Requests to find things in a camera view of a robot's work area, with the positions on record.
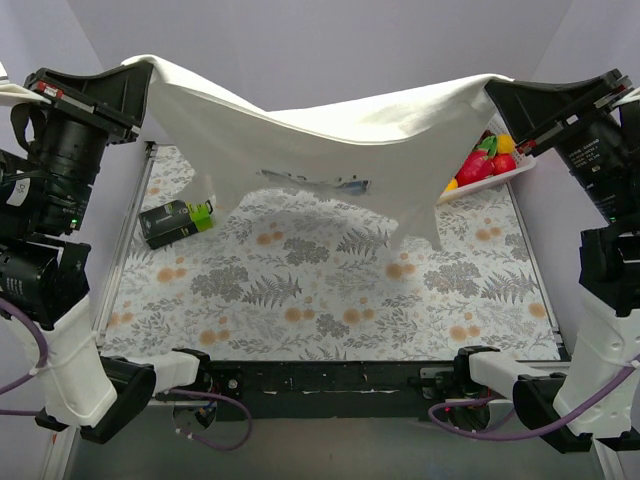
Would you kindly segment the black green cardboard box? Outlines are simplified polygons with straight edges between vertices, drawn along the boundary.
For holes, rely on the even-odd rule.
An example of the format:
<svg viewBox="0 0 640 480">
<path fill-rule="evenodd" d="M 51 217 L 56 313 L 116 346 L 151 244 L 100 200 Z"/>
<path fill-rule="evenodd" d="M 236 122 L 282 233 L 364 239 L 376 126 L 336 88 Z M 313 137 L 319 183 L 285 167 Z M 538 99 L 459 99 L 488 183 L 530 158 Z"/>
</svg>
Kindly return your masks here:
<svg viewBox="0 0 640 480">
<path fill-rule="evenodd" d="M 173 200 L 141 212 L 138 220 L 142 236 L 152 250 L 207 231 L 215 225 L 209 200 L 201 204 Z"/>
</svg>

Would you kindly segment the white plastic fruit basket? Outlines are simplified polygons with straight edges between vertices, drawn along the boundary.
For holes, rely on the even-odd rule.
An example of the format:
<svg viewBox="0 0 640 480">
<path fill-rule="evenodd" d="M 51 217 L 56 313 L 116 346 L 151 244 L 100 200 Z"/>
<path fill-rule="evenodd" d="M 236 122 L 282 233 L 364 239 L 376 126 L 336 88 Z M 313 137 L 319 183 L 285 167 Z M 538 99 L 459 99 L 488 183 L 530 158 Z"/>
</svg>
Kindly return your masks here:
<svg viewBox="0 0 640 480">
<path fill-rule="evenodd" d="M 500 134 L 509 134 L 506 124 L 499 114 L 496 114 L 489 122 L 486 129 L 489 129 L 494 132 L 494 136 L 486 138 L 482 143 L 477 141 L 474 146 L 473 151 L 476 150 L 485 150 L 488 152 L 489 156 L 493 159 L 496 153 L 496 137 Z M 527 172 L 531 170 L 536 165 L 536 160 L 531 157 L 526 157 L 519 153 L 515 147 L 515 151 L 511 154 L 517 163 L 517 168 L 513 171 L 507 172 L 501 175 L 494 175 L 487 177 L 486 179 L 472 183 L 470 185 L 466 185 L 463 187 L 459 187 L 455 190 L 445 191 L 441 194 L 438 203 L 444 204 L 448 202 L 452 202 L 453 200 L 459 199 L 466 195 L 470 195 L 473 193 L 478 193 L 487 188 L 491 188 L 494 186 L 501 185 L 505 182 L 510 181 L 516 175 Z"/>
</svg>

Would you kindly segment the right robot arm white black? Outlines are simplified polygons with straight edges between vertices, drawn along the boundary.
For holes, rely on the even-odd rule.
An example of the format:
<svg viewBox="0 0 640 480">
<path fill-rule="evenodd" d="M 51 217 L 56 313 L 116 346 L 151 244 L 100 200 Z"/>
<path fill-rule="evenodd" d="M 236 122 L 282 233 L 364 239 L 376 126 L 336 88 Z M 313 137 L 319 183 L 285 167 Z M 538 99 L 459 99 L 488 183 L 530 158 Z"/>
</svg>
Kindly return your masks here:
<svg viewBox="0 0 640 480">
<path fill-rule="evenodd" d="M 526 427 L 561 453 L 593 441 L 635 451 L 639 383 L 639 91 L 611 70 L 568 84 L 494 80 L 486 87 L 518 149 L 555 150 L 605 219 L 581 234 L 588 316 L 566 373 L 524 366 L 493 347 L 462 348 L 452 383 L 464 397 L 508 398 Z"/>
</svg>

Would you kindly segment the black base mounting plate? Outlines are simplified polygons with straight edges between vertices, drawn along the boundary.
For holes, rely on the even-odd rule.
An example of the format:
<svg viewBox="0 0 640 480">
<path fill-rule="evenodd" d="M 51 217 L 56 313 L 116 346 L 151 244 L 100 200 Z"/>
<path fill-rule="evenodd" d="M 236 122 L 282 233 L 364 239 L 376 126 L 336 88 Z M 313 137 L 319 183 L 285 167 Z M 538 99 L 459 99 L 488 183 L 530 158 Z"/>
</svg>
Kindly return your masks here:
<svg viewBox="0 0 640 480">
<path fill-rule="evenodd" d="M 413 418 L 449 399 L 492 393 L 454 373 L 452 361 L 210 361 L 215 394 L 255 419 Z"/>
</svg>

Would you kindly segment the red dragon fruit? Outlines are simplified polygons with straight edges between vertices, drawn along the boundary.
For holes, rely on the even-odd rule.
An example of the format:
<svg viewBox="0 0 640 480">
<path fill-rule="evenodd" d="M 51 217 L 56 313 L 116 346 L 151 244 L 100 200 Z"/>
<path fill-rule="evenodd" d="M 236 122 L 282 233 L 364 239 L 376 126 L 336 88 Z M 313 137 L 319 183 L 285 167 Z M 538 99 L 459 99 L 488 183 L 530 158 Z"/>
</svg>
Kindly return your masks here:
<svg viewBox="0 0 640 480">
<path fill-rule="evenodd" d="M 456 181 L 459 187 L 482 181 L 494 172 L 492 158 L 485 150 L 476 150 L 469 154 L 458 173 Z"/>
</svg>

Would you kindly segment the red apple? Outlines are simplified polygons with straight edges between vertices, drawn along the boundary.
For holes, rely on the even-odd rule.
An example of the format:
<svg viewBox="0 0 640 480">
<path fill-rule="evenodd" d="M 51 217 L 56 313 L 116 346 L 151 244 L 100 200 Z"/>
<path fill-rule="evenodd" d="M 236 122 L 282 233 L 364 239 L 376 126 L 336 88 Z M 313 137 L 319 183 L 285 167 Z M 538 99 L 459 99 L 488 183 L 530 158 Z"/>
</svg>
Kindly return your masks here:
<svg viewBox="0 0 640 480">
<path fill-rule="evenodd" d="M 517 163 L 509 153 L 497 154 L 492 159 L 493 174 L 501 175 L 513 171 L 517 168 Z"/>
</svg>

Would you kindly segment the yellow orange front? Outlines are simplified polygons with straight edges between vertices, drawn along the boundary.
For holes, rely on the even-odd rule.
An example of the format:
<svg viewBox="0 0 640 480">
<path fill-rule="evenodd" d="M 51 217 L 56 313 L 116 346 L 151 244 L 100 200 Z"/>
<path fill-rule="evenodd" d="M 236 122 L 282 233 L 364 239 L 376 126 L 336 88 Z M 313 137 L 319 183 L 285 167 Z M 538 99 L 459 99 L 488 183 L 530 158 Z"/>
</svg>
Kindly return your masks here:
<svg viewBox="0 0 640 480">
<path fill-rule="evenodd" d="M 453 178 L 446 187 L 446 191 L 455 190 L 458 188 L 458 182 L 456 178 Z"/>
</svg>

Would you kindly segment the white t-shirt daisy print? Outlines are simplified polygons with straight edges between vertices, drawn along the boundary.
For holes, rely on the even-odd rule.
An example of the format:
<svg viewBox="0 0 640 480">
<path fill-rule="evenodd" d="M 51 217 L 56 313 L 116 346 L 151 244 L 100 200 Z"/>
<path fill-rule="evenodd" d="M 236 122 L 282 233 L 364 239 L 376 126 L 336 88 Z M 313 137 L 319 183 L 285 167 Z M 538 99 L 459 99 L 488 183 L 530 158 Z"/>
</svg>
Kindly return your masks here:
<svg viewBox="0 0 640 480">
<path fill-rule="evenodd" d="M 303 109 L 266 111 L 150 55 L 147 109 L 193 169 L 183 200 L 227 217 L 254 191 L 296 188 L 338 199 L 441 245 L 436 204 L 496 108 L 490 74 Z"/>
</svg>

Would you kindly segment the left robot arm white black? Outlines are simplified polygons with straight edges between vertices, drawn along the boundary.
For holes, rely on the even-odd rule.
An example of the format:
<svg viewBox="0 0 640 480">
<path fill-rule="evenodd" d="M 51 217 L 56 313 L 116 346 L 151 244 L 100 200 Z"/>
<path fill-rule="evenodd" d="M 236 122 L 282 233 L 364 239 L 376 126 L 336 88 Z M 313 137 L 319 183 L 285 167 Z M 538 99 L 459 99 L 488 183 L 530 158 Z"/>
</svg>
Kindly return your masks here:
<svg viewBox="0 0 640 480">
<path fill-rule="evenodd" d="M 153 67 L 140 62 L 97 75 L 40 69 L 23 85 L 1 83 L 22 156 L 1 155 L 1 315 L 40 380 L 36 423 L 77 428 L 103 444 L 159 393 L 193 400 L 213 386 L 204 353 L 179 349 L 142 359 L 104 357 L 90 317 L 90 246 L 82 225 L 105 149 L 140 132 Z"/>
</svg>

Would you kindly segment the yellow lemon back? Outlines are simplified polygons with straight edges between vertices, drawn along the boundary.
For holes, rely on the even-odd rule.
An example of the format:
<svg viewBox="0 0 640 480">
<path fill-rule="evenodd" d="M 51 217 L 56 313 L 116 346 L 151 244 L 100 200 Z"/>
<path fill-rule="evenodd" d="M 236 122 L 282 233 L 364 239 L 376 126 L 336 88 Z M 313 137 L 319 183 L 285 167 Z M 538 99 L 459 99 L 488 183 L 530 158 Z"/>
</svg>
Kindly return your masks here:
<svg viewBox="0 0 640 480">
<path fill-rule="evenodd" d="M 500 134 L 496 137 L 496 153 L 512 154 L 515 151 L 515 142 L 508 134 Z"/>
</svg>

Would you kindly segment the dark purple grape bunch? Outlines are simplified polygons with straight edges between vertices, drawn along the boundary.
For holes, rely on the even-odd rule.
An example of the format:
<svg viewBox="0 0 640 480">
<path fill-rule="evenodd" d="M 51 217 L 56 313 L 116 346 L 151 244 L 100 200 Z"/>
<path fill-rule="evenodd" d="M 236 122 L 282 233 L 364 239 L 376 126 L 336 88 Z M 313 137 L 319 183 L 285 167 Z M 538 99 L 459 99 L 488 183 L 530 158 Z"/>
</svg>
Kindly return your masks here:
<svg viewBox="0 0 640 480">
<path fill-rule="evenodd" d="M 492 136 L 494 136 L 494 132 L 493 132 L 493 131 L 491 131 L 491 130 L 489 130 L 489 129 L 486 129 L 486 130 L 482 133 L 482 135 L 481 135 L 480 139 L 478 140 L 478 142 L 479 142 L 479 143 L 482 143 L 486 138 L 489 138 L 489 137 L 492 137 Z"/>
</svg>

